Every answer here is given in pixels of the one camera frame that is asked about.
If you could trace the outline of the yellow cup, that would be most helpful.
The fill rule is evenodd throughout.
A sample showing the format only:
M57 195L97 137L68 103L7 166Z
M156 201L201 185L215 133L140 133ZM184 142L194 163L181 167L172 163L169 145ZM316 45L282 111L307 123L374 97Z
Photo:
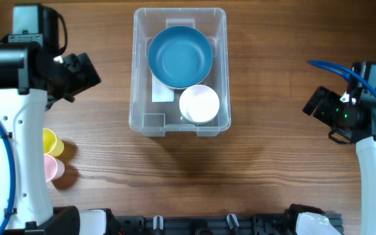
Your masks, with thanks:
M44 154L59 157L64 150L64 143L52 130L43 129Z

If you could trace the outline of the pink cup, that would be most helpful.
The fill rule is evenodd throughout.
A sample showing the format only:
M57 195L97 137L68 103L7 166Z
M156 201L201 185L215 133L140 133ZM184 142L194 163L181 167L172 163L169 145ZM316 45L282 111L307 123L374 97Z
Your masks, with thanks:
M46 182L60 178L65 172L65 165L51 155L44 156L44 171Z

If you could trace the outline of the dark blue bowl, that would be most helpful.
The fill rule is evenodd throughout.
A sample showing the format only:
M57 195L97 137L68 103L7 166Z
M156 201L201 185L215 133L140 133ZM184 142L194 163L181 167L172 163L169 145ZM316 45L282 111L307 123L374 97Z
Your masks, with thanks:
M160 83L171 89L197 85L212 69L213 50L199 30L177 25L161 31L148 50L149 68Z

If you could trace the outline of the pink small bowl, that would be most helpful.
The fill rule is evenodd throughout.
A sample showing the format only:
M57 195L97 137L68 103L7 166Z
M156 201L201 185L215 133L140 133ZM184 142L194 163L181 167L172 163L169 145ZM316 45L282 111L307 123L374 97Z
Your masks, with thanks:
M184 90L179 100L181 115L196 121L215 117L218 114L219 107L218 94L205 85Z

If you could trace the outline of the mint green small bowl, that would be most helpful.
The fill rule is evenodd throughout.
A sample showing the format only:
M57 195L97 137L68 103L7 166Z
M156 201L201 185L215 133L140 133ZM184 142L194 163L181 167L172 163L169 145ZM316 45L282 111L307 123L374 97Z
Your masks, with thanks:
M184 119L186 119L188 122L193 123L195 125L203 125L203 124L209 123L209 122L213 121L213 119L215 118L215 117L213 117L213 118L207 119L207 120L196 121L196 120L188 118L187 116L182 116L182 117Z

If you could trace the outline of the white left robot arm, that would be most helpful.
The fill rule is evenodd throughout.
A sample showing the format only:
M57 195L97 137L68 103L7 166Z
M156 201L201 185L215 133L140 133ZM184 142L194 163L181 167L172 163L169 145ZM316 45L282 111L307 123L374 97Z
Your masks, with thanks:
M76 207L53 206L44 172L44 115L100 82L89 56L62 63L37 42L0 44L0 234L78 234Z

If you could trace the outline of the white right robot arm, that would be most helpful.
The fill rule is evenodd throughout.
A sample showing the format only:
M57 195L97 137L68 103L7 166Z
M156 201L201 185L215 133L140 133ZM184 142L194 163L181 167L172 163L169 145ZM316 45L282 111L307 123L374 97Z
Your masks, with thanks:
M362 88L338 95L318 87L303 109L331 128L329 139L353 144L360 166L362 234L376 234L376 100Z

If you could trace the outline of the clear plastic storage container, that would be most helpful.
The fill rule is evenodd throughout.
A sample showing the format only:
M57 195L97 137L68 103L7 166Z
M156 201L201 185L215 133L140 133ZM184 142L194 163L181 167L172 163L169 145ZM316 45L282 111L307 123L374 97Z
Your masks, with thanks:
M213 50L213 65L205 86L220 99L213 121L195 125L181 115L181 91L174 91L174 102L152 102L152 73L148 50L162 30L185 25L199 30ZM221 8L139 8L134 13L133 61L129 126L145 136L161 137L167 132L195 132L198 136L217 136L231 125L228 72L227 17Z

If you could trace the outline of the white paper label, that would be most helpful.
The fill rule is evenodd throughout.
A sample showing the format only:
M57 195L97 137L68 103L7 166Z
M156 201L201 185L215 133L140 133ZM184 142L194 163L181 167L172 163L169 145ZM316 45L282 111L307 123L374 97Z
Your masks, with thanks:
M174 102L174 91L162 84L154 75L151 87L152 102Z

